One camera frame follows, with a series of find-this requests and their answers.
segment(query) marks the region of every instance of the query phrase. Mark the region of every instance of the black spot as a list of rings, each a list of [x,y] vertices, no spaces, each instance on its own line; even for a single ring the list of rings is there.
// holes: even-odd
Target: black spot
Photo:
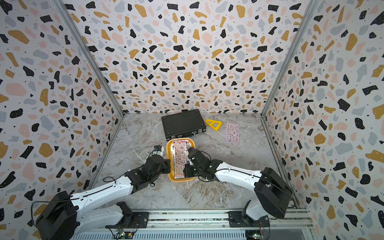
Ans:
[[[358,223],[358,218],[355,216],[355,215],[345,215],[347,218],[349,218],[349,220],[351,221],[352,225],[354,225],[355,227],[357,227],[357,223]]]
[[[364,10],[360,13],[359,19],[362,20],[365,18],[365,15],[367,14],[367,10]]]
[[[375,18],[375,20],[372,21],[371,25],[377,24],[382,25],[384,23],[384,11],[380,13],[379,16]]]
[[[9,117],[10,118],[17,118],[17,117],[20,117],[21,115],[23,115],[23,109],[19,108],[15,111],[12,111],[11,114],[9,114]]]
[[[220,36],[221,36],[222,38],[225,38],[225,37],[227,36],[227,35],[225,34],[225,29],[223,29],[223,30],[221,31]]]
[[[73,64],[73,65],[79,64],[79,62],[80,62],[80,59],[79,59],[77,56],[75,56],[75,57],[72,59],[72,64]]]
[[[339,108],[344,110],[344,111],[347,111],[348,108],[351,106],[349,103],[347,103],[346,101],[344,101],[343,99],[339,99],[339,101],[337,102],[339,104]]]
[[[94,2],[94,1],[91,1],[90,3],[87,3],[87,4],[85,5],[85,7],[86,7],[86,8],[96,8],[96,6],[95,6],[95,2]]]
[[[358,192],[357,191],[354,191],[354,190],[352,190],[352,189],[350,189],[349,187],[347,187],[346,189],[345,189],[345,192],[346,193],[348,193],[349,195],[351,195],[352,197],[357,197],[357,195],[358,195]]]
[[[268,10],[277,12],[279,6],[277,5],[268,5]]]
[[[358,129],[365,129],[364,125],[362,124],[362,120],[360,118],[355,118],[355,125]]]
[[[167,3],[167,7],[168,9],[173,9],[173,10],[176,10],[178,11],[178,7],[177,7],[177,4],[170,4],[170,3]]]
[[[23,157],[23,158],[27,158],[29,156],[29,154],[32,152],[32,150],[34,149],[33,146],[28,146],[25,151],[23,152],[22,155],[20,155],[20,157]]]
[[[42,16],[42,17],[40,17],[40,19],[43,21],[43,23],[53,22],[53,20],[52,20],[50,15]]]
[[[0,184],[0,188],[4,188],[4,187],[8,186],[15,179],[16,179],[15,172],[14,171],[10,172],[8,174],[8,177]]]
[[[192,3],[189,8],[199,8],[199,2]]]
[[[337,136],[338,136],[340,139],[342,139],[342,140],[345,141],[345,134],[344,134],[344,133],[340,132],[340,133],[337,134]]]
[[[318,22],[320,22],[320,20],[323,18],[323,15],[320,15],[320,16],[316,16],[316,17],[314,17],[313,19],[315,20],[315,21],[318,21]]]
[[[260,46],[257,48],[257,50],[260,52],[264,52],[264,51],[266,51],[266,48],[267,48],[267,46]]]
[[[344,162],[338,162],[336,163],[336,166],[333,168],[334,171],[344,169],[345,168],[345,163]]]
[[[9,11],[12,11],[12,4],[7,3],[4,0],[0,0],[0,6],[4,10],[4,12],[8,15]]]
[[[367,88],[363,88],[362,91],[365,95],[368,95],[371,93],[372,90],[378,90],[377,86],[376,85],[373,85],[373,86],[370,86],[370,87],[367,87]]]
[[[24,197],[25,197],[26,199],[28,199],[29,201],[33,201],[33,196],[35,195],[35,193],[36,193],[36,190],[33,189],[33,190],[29,191],[29,192],[26,192],[26,193],[24,194]]]

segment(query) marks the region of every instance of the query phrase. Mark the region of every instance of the terrazzo pattern wall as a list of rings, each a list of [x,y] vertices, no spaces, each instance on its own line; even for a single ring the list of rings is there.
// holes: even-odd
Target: terrazzo pattern wall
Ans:
[[[64,0],[124,112],[258,112],[305,0]]]
[[[86,189],[120,118],[50,2],[0,6],[0,239],[40,239],[32,201]]]
[[[384,5],[320,1],[266,116],[319,239],[384,239]]]

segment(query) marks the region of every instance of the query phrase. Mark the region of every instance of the gray marble surface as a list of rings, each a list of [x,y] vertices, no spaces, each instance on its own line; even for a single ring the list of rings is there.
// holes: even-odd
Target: gray marble surface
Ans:
[[[96,187],[104,184],[103,178],[121,176],[129,169],[141,166],[154,145],[166,146],[161,116],[164,114],[126,114],[109,156],[98,177]],[[276,162],[266,139],[259,114],[209,114],[203,119],[222,121],[216,132],[207,131],[192,137],[195,147],[207,152],[212,159],[220,159],[231,165],[263,170],[270,167],[278,173]],[[227,122],[239,125],[238,144],[225,142]],[[132,209],[201,209],[243,208],[256,194],[248,189],[224,182],[205,183],[195,178],[190,182],[174,183],[167,174],[161,175],[155,186],[140,190],[125,198],[109,202],[108,207],[125,201]]]

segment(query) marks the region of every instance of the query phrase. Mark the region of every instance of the pink spot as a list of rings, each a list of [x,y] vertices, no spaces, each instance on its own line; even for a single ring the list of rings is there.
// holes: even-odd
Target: pink spot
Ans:
[[[29,137],[29,128],[26,124],[21,124],[19,127],[19,133],[24,137]]]
[[[359,44],[358,44],[358,46],[357,46],[357,48],[356,48],[355,55],[358,55],[358,54],[361,52],[361,50],[362,50],[362,48],[364,47],[364,45],[365,45],[365,42],[363,42],[363,43],[359,43]]]
[[[5,91],[12,96],[24,96],[27,92],[20,83],[8,83],[5,86]]]
[[[316,126],[316,123],[312,119],[308,119],[307,121],[304,122],[304,126],[314,127]]]
[[[119,43],[119,44],[123,44],[124,41],[122,39],[122,36],[118,33],[113,33],[112,34],[112,39],[115,40],[115,42]]]
[[[17,159],[19,157],[20,151],[17,148],[12,150],[12,159]]]
[[[336,124],[335,126],[335,130],[347,130],[348,128],[348,125],[346,125],[345,123],[343,122],[339,122],[338,124]]]
[[[201,38],[204,40],[206,44],[211,44],[212,42],[212,35],[209,33],[205,33],[201,36]]]
[[[207,2],[205,3],[205,11],[206,11],[208,14],[211,14],[211,10],[209,9],[209,6],[208,6],[208,3],[207,3]]]
[[[23,170],[23,177],[29,179],[29,181],[35,179],[35,174],[33,173],[33,165],[31,162],[25,165]]]
[[[305,60],[307,61],[307,63],[313,58],[313,50],[312,49],[309,49],[306,53],[305,53]]]
[[[353,59],[350,59],[348,62],[347,62],[347,65],[348,67],[352,67],[353,65],[355,65],[355,61]]]
[[[20,169],[21,167],[21,163],[11,163],[11,168],[13,169]]]
[[[42,134],[40,134],[38,141],[41,141],[41,140],[48,140],[48,138],[49,138],[48,135],[45,135],[45,134],[42,133]]]
[[[151,14],[152,17],[155,16],[155,14],[153,13],[153,10],[152,10],[152,7],[151,7],[151,6],[149,6],[149,8],[148,8],[148,12]]]
[[[355,163],[355,155],[351,155],[348,159],[347,159],[347,163],[352,166],[354,163]]]

